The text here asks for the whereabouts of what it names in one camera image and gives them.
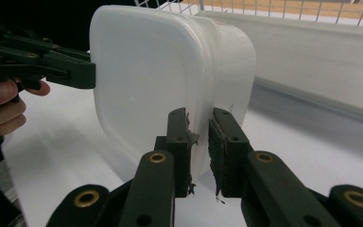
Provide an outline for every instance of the black mechanical arm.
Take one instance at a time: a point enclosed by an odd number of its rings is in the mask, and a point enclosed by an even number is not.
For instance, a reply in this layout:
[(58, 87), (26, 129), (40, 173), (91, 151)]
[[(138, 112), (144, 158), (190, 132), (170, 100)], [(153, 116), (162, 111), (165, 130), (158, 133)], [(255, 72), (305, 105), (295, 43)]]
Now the black mechanical arm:
[[(171, 112), (167, 135), (141, 158), (133, 180), (112, 192), (99, 185), (75, 189), (47, 226), (174, 226), (174, 199), (194, 193), (192, 138), (185, 109)], [(335, 186), (329, 197), (306, 188), (278, 156), (254, 151), (232, 114), (217, 108), (209, 154), (216, 195), (241, 198), (248, 226), (363, 226), (363, 188)]]

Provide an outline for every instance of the human hand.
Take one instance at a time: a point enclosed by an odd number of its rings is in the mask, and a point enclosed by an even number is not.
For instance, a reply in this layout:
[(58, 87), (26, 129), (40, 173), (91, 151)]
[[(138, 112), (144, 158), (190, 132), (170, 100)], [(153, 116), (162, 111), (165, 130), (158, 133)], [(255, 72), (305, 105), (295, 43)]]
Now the human hand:
[[(46, 96), (49, 94), (49, 85), (41, 81), (40, 90), (26, 89), (33, 95)], [(0, 135), (9, 134), (26, 123), (23, 113), (26, 104), (23, 100), (19, 103), (10, 102), (18, 94), (16, 83), (12, 80), (0, 82)]]

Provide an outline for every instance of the metal grid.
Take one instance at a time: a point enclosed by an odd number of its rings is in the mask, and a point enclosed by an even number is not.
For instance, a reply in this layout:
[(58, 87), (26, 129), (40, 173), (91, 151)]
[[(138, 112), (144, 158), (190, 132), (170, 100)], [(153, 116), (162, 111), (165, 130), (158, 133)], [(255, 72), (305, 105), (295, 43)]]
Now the metal grid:
[(363, 26), (363, 0), (135, 0), (138, 7), (195, 15), (201, 10)]

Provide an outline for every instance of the plastic container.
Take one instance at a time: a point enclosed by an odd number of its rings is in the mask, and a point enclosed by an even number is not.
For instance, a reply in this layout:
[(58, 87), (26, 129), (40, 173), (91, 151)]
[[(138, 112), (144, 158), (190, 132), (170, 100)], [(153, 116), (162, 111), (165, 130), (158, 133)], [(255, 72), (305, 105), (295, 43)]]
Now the plastic container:
[(167, 115), (185, 107), (193, 181), (209, 169), (208, 120), (214, 105), (242, 124), (255, 72), (250, 39), (238, 28), (181, 14), (120, 6), (95, 12), (90, 29), (99, 122), (138, 163), (166, 135)]

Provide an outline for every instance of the white table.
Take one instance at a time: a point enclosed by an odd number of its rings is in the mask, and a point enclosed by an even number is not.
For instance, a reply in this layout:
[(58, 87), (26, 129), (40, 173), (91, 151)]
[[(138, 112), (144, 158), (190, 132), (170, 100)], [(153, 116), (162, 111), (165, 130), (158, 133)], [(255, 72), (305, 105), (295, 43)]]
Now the white table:
[[(95, 183), (114, 190), (136, 169), (100, 128), (93, 91), (51, 85), (46, 97), (21, 94), (27, 123), (4, 145), (31, 227), (44, 226), (73, 189)], [(255, 149), (278, 154), (323, 195), (336, 184), (363, 187), (363, 122), (355, 118), (254, 85), (243, 130)], [(245, 226), (240, 201), (225, 202), (216, 202), (207, 172), (195, 197), (177, 199), (176, 226)]]

